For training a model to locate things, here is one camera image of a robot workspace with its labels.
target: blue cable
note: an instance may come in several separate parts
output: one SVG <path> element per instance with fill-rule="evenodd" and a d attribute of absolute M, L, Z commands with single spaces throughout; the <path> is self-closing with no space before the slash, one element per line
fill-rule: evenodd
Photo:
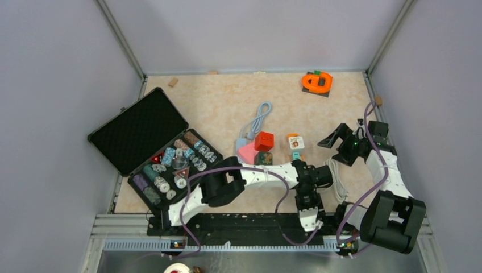
<path fill-rule="evenodd" d="M 268 110 L 266 110 L 263 113 L 263 108 L 264 108 L 265 105 L 268 107 Z M 269 101 L 263 102 L 257 110 L 256 118 L 249 121 L 248 123 L 246 123 L 246 125 L 243 126 L 243 128 L 241 129 L 241 132 L 239 133 L 239 137 L 243 138 L 244 129 L 246 129 L 246 127 L 248 125 L 253 123 L 252 126 L 251 126 L 251 130 L 248 132 L 248 135 L 246 136 L 247 139 L 253 140 L 255 138 L 255 135 L 257 133 L 261 132 L 261 127 L 263 126 L 263 120 L 269 114 L 269 112 L 271 112 L 271 108 L 272 108 L 271 102 L 269 102 Z"/>

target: beige tabletop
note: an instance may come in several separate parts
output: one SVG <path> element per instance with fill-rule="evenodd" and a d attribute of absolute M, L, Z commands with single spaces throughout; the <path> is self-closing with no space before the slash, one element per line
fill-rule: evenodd
<path fill-rule="evenodd" d="M 161 87 L 189 122 L 190 128 L 200 133 L 225 158 L 234 155 L 234 141 L 243 125 L 253 119 L 259 105 L 270 101 L 273 109 L 266 117 L 263 131 L 275 135 L 271 149 L 273 163 L 289 161 L 286 135 L 298 133 L 305 141 L 304 157 L 308 165 L 319 167 L 336 154 L 333 149 L 317 146 L 341 123 L 356 128 L 356 119 L 363 116 L 369 102 L 368 91 L 361 72 L 334 72 L 328 98 L 301 92 L 304 73 L 266 73 L 229 75 L 181 75 L 173 87 L 168 83 L 173 76 L 148 78 L 146 94 Z M 340 164 L 340 176 L 348 190 L 347 201 L 355 202 L 373 186 L 372 177 L 359 158 L 352 167 Z M 246 190 L 232 203 L 221 208 L 209 208 L 210 213 L 269 213 L 283 196 L 282 188 Z M 280 212 L 296 212 L 294 191 L 281 204 Z M 374 194 L 362 205 L 368 206 Z M 323 205 L 328 212 L 336 209 L 332 189 L 321 191 Z M 146 213 L 147 206 L 124 178 L 120 187 L 115 213 Z"/>

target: dark green block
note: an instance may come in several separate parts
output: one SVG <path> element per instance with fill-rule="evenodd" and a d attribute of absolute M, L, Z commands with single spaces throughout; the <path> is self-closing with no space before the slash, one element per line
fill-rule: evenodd
<path fill-rule="evenodd" d="M 273 165 L 273 154 L 270 152 L 259 152 L 255 156 L 256 165 Z"/>

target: poker chip case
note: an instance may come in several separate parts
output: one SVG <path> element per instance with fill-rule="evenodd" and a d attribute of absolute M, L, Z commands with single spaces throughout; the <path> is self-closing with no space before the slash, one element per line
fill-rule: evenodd
<path fill-rule="evenodd" d="M 187 193 L 183 180 L 174 172 L 189 167 L 191 176 L 223 159 L 211 144 L 189 129 L 159 87 L 89 134 L 88 141 L 122 176 L 129 177 L 128 183 L 154 215 Z M 154 163 L 151 159 L 159 154 L 162 159 Z M 197 182 L 191 182 L 191 189 Z"/>

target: robotic arm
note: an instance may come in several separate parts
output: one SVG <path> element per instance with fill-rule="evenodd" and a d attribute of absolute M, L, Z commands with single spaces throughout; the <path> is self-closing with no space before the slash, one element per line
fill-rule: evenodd
<path fill-rule="evenodd" d="M 357 207 L 349 215 L 347 222 L 360 231 L 362 241 L 408 254 L 415 245 L 422 225 L 425 204 L 412 198 L 405 187 L 397 166 L 396 150 L 387 144 L 388 124 L 370 121 L 368 130 L 379 146 L 386 166 L 382 164 L 367 138 L 363 134 L 360 136 L 358 130 L 354 133 L 344 123 L 318 145 L 332 148 L 335 141 L 341 138 L 343 142 L 337 149 L 339 153 L 333 158 L 348 166 L 353 165 L 358 156 L 364 158 L 375 183 L 384 176 L 385 167 L 388 168 L 388 178 L 379 188 L 369 208 Z M 162 213 L 163 227 L 181 225 L 180 211 L 184 203 L 182 219 L 188 222 L 208 206 L 229 204 L 245 189 L 286 186 L 268 172 L 283 177 L 289 188 L 296 191 L 300 227 L 309 232 L 322 226 L 325 210 L 316 190 L 332 185 L 333 178 L 328 166 L 315 168 L 301 160 L 277 166 L 255 166 L 240 164 L 236 157 L 231 157 L 216 167 L 248 167 L 252 170 L 231 169 L 205 175 L 192 190 L 186 203 L 185 199 L 181 200 Z M 232 176 L 234 180 L 228 183 L 226 175 Z M 339 205 L 336 211 L 341 215 L 336 218 L 343 218 L 351 208 L 352 204 Z"/>

